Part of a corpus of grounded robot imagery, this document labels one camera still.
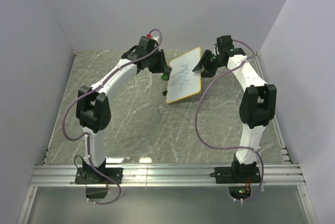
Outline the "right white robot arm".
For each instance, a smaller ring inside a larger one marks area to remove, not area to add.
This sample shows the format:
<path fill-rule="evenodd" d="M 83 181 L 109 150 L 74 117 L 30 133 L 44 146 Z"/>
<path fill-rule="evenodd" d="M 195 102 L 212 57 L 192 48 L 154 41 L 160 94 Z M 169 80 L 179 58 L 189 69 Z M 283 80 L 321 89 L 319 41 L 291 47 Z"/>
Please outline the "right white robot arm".
<path fill-rule="evenodd" d="M 195 131 L 200 142 L 206 147 L 214 150 L 234 150 L 235 160 L 238 165 L 231 169 L 231 176 L 237 182 L 243 182 L 249 177 L 248 167 L 256 165 L 260 160 L 261 167 L 264 167 L 264 161 L 259 154 L 258 148 L 261 137 L 269 122 L 275 116 L 277 88 L 273 84 L 268 84 L 262 79 L 242 49 L 228 49 L 221 53 L 213 53 L 206 50 L 200 61 L 194 67 L 193 72 L 203 70 L 202 76 L 213 77 L 220 67 L 226 67 L 228 72 L 217 76 L 206 88 L 200 98 L 203 102 L 205 95 L 210 88 L 222 77 L 232 73 L 241 88 L 243 89 L 243 98 L 239 108 L 239 116 L 242 121 L 242 135 L 240 144 L 236 147 L 217 147 L 205 142 L 198 130 L 198 112 L 201 104 L 198 105 L 195 114 Z"/>

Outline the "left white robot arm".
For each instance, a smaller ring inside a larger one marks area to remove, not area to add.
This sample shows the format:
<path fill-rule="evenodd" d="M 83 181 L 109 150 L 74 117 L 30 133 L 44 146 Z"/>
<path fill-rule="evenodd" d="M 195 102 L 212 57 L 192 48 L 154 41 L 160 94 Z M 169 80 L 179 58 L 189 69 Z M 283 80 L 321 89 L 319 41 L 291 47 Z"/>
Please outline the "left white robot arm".
<path fill-rule="evenodd" d="M 144 69 L 154 74 L 161 73 L 164 81 L 169 79 L 172 70 L 166 63 L 162 49 L 138 50 L 134 46 L 100 81 L 91 86 L 83 85 L 78 91 L 76 117 L 86 141 L 83 170 L 93 183 L 100 183 L 107 176 L 104 130 L 111 120 L 109 102 L 129 79 Z"/>

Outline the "green whiteboard eraser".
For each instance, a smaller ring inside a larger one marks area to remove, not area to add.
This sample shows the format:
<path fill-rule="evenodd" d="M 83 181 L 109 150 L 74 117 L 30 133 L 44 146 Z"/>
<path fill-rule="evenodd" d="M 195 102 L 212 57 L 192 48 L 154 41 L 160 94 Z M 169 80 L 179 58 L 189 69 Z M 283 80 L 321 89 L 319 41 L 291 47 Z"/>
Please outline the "green whiteboard eraser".
<path fill-rule="evenodd" d="M 170 79 L 170 72 L 164 72 L 161 76 L 163 81 L 168 81 Z"/>

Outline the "orange framed whiteboard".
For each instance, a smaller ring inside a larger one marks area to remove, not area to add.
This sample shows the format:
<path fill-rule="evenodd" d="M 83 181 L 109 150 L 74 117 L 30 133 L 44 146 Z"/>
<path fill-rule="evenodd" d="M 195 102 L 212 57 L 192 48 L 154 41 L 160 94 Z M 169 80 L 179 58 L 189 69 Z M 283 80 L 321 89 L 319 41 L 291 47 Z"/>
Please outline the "orange framed whiteboard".
<path fill-rule="evenodd" d="M 197 47 L 170 62 L 172 71 L 167 83 L 166 103 L 194 96 L 202 90 L 201 74 L 193 72 L 193 68 L 201 59 L 201 48 Z"/>

